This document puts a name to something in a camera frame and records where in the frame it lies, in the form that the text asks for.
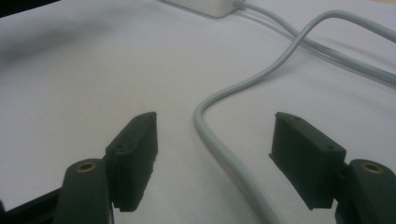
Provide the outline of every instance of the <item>power adapter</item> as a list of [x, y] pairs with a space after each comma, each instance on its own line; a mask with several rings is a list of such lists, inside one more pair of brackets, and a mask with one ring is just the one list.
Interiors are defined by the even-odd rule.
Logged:
[[233, 0], [165, 0], [166, 2], [201, 12], [211, 17], [224, 17], [237, 10]]

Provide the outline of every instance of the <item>cable strain relief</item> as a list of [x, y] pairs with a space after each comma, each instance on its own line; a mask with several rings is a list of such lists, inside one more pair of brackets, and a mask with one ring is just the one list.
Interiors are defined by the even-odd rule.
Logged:
[[233, 0], [233, 6], [239, 8], [239, 9], [246, 9], [243, 6], [245, 2], [246, 2], [246, 0]]

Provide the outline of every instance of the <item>black plastic part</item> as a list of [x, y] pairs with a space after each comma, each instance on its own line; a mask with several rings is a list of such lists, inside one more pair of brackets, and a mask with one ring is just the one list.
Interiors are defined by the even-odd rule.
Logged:
[[148, 185], [158, 153], [156, 116], [135, 117], [106, 148], [111, 200], [121, 212], [134, 211]]
[[79, 161], [66, 170], [53, 224], [71, 223], [113, 223], [102, 160]]
[[0, 18], [58, 1], [60, 0], [1, 0]]
[[346, 182], [362, 224], [396, 223], [396, 176], [388, 167], [354, 160]]
[[305, 120], [276, 113], [270, 157], [309, 209], [331, 208], [337, 174], [347, 152]]
[[0, 208], [0, 223], [18, 224], [50, 224], [53, 220], [56, 204], [59, 197], [59, 189], [36, 198], [8, 212]]

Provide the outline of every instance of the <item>cable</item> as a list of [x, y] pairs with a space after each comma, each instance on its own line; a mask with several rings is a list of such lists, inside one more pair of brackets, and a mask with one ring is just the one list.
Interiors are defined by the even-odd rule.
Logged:
[[[244, 2], [240, 2], [241, 7], [244, 7], [245, 5], [246, 4]], [[228, 149], [209, 129], [204, 120], [204, 112], [215, 102], [253, 86], [272, 74], [289, 58], [289, 56], [297, 49], [300, 43], [304, 41], [305, 37], [316, 25], [329, 18], [338, 18], [353, 22], [376, 34], [384, 36], [392, 42], [396, 41], [396, 34], [393, 31], [373, 21], [364, 20], [345, 11], [335, 10], [325, 12], [309, 22], [308, 25], [306, 25], [305, 28], [296, 36], [295, 40], [290, 44], [286, 51], [269, 67], [251, 78], [210, 95], [195, 108], [193, 121], [198, 134], [201, 136], [201, 139], [211, 151], [215, 159], [222, 165], [222, 168], [245, 196], [260, 223], [278, 224], [280, 222], [271, 205], [266, 200], [267, 197], [263, 195], [260, 189], [256, 186], [244, 164], [238, 160], [231, 150]]]
[[[248, 8], [248, 9], [251, 9], [258, 13], [261, 13], [264, 16], [269, 17], [270, 19], [272, 19], [273, 21], [275, 21], [279, 25], [281, 25], [283, 28], [285, 28], [285, 30], [288, 31], [294, 37], [296, 37], [299, 34], [299, 32], [294, 27], [292, 27], [289, 23], [287, 23], [285, 20], [283, 20], [281, 17], [279, 17], [272, 11], [269, 11], [262, 7], [254, 6], [254, 5], [252, 5], [250, 3], [246, 3], [246, 2], [243, 2], [243, 6], [241, 6], [242, 3], [238, 3], [237, 1], [234, 1], [234, 4], [236, 7]], [[366, 19], [362, 19], [362, 20], [364, 20], [364, 22], [366, 22], [366, 23], [371, 23], [371, 21], [368, 21]], [[382, 26], [381, 29], [388, 30], [388, 32], [393, 32], [384, 26]], [[391, 36], [386, 35], [384, 37], [392, 42], [395, 42], [394, 38], [392, 38]], [[392, 74], [392, 73], [384, 71], [380, 68], [374, 67], [368, 63], [360, 62], [356, 59], [353, 59], [353, 58], [341, 53], [341, 52], [338, 52], [337, 50], [330, 49], [326, 46], [323, 46], [309, 38], [306, 38], [303, 41], [303, 43], [306, 44], [309, 48], [314, 49], [314, 50], [316, 50], [330, 58], [333, 58], [334, 60], [336, 60], [338, 63], [342, 64], [343, 66], [346, 66], [346, 67], [349, 67], [355, 71], [358, 71], [358, 72], [366, 75], [367, 77], [372, 77], [374, 79], [377, 79], [382, 82], [396, 86], [396, 75], [395, 74]]]

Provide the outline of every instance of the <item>table surface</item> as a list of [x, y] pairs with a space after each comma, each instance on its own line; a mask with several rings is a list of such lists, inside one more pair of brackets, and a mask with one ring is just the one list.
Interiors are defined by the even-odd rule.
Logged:
[[[396, 5], [370, 0], [253, 1], [298, 30], [343, 9], [396, 30]], [[346, 21], [311, 38], [396, 72], [396, 45]], [[209, 94], [257, 74], [290, 44], [249, 10], [214, 19], [157, 0], [64, 0], [0, 20], [0, 198], [11, 209], [62, 185], [76, 161], [102, 158], [141, 113], [158, 113], [159, 154], [134, 213], [122, 223], [256, 223], [192, 124]], [[396, 171], [396, 90], [298, 48], [256, 86], [205, 119], [243, 161], [284, 223], [335, 223], [309, 211], [269, 159], [274, 114], [306, 119], [346, 148], [346, 162]]]

